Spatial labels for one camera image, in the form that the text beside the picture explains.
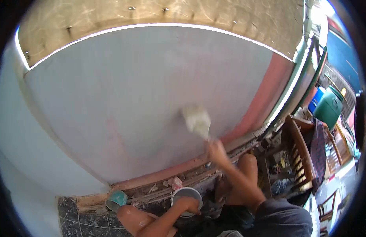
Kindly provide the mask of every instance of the hand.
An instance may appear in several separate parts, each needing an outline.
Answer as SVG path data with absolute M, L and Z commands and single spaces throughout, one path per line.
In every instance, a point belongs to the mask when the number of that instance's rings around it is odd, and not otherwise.
M 175 203 L 176 206 L 181 206 L 184 211 L 194 213 L 196 215 L 201 214 L 201 212 L 199 211 L 199 204 L 199 200 L 193 197 L 181 197 Z
M 208 150 L 208 158 L 221 168 L 225 167 L 230 163 L 225 148 L 220 140 L 209 140 L 206 141 L 206 147 Z

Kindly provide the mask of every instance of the green water jug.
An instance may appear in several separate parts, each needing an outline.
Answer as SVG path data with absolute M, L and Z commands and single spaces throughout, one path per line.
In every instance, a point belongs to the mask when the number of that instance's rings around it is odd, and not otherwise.
M 326 93 L 317 104 L 313 116 L 320 121 L 325 122 L 331 130 L 336 124 L 342 110 L 344 97 L 335 88 L 329 86 Z

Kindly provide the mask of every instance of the light gray wall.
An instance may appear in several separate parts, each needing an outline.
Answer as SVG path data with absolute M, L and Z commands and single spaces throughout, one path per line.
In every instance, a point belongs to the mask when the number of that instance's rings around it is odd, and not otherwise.
M 201 103 L 220 137 L 246 114 L 272 51 L 215 31 L 150 26 L 98 35 L 30 70 L 26 82 L 57 136 L 110 183 L 203 152 L 179 109 Z
M 88 195 L 109 190 L 71 160 L 30 113 L 13 70 L 15 48 L 3 55 L 0 71 L 0 149 L 24 177 L 56 195 Z
M 55 193 L 42 188 L 14 167 L 0 150 L 0 173 L 15 211 L 34 237 L 60 237 Z

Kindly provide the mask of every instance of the metal grate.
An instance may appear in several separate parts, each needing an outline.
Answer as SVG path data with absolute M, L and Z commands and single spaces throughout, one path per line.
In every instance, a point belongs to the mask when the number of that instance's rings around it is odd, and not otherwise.
M 346 89 L 345 99 L 342 102 L 341 116 L 343 119 L 347 119 L 356 105 L 356 93 L 353 91 L 349 83 L 337 69 L 326 62 L 323 72 L 320 75 L 319 84 L 324 88 L 332 86 L 340 92 L 343 88 Z

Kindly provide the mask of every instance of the white bucket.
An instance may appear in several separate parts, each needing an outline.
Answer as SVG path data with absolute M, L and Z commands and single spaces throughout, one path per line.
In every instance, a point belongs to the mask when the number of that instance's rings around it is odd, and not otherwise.
M 191 198 L 195 198 L 195 199 L 199 200 L 199 207 L 198 207 L 199 210 L 203 206 L 203 199 L 202 199 L 200 193 L 194 188 L 184 187 L 184 188 L 180 188 L 180 189 L 176 190 L 174 192 L 174 194 L 172 194 L 172 197 L 171 197 L 171 206 L 173 206 L 174 203 L 176 203 L 176 201 L 180 197 L 191 197 Z M 180 216 L 183 218 L 188 218 L 188 217 L 191 217 L 194 215 L 195 214 L 190 213 L 190 212 L 183 212 Z

